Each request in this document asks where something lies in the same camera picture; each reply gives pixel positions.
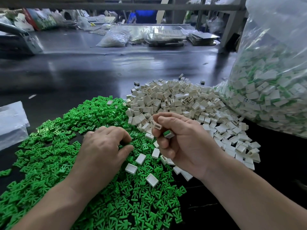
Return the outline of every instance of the blue container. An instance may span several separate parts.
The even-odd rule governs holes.
[[[136,10],[137,24],[156,24],[157,10]]]

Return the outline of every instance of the black table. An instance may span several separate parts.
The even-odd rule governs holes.
[[[21,100],[31,125],[29,133],[86,99],[99,95],[125,98],[135,80],[144,84],[152,79],[178,78],[183,73],[192,83],[205,79],[206,85],[216,85],[228,77],[236,58],[235,53],[218,54],[216,46],[92,48],[101,36],[82,31],[36,32],[35,37],[45,54],[0,59],[0,106]],[[299,185],[307,184],[307,141],[245,122],[249,125],[248,136],[261,144],[261,163],[255,164],[255,172],[307,208],[307,193]],[[0,152],[0,170],[9,169],[16,161],[15,151],[17,145]],[[176,229],[199,226],[238,229],[197,179],[186,182],[175,174],[174,178],[188,191],[179,198],[184,222],[176,225]],[[0,178],[0,194],[10,182],[21,179],[23,174],[13,168],[10,176]]]

